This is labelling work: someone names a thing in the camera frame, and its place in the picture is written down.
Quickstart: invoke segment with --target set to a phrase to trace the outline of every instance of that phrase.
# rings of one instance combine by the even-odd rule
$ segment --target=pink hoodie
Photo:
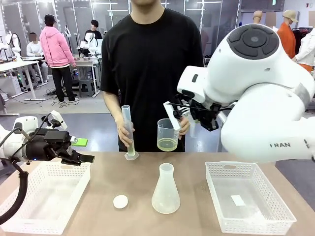
[[[49,66],[64,66],[75,61],[65,37],[55,27],[45,27],[39,37]]]

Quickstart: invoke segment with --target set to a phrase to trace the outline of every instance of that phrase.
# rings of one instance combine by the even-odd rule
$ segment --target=measuring cup
[[[157,122],[157,147],[162,151],[174,151],[177,148],[179,130],[175,131],[170,119]]]

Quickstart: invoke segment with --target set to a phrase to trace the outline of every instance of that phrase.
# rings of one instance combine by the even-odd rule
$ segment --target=orange jacket
[[[280,37],[283,49],[286,54],[292,59],[295,57],[295,36],[290,26],[286,23],[282,23],[277,34]]]

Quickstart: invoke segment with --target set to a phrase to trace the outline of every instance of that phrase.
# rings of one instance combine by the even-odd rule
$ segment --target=yellow liquid
[[[157,147],[162,151],[174,151],[177,148],[177,140],[163,138],[157,141]]]
[[[132,144],[128,147],[128,155],[129,156],[134,156],[135,152],[134,152],[134,143],[132,142]]]

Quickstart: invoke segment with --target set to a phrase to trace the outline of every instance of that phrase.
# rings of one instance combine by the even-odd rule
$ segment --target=black cap
[[[55,21],[55,17],[53,16],[53,15],[46,15],[45,16],[45,18],[44,18],[44,20],[45,20],[45,24],[47,25],[47,24],[54,24],[54,23],[56,23],[56,21]]]

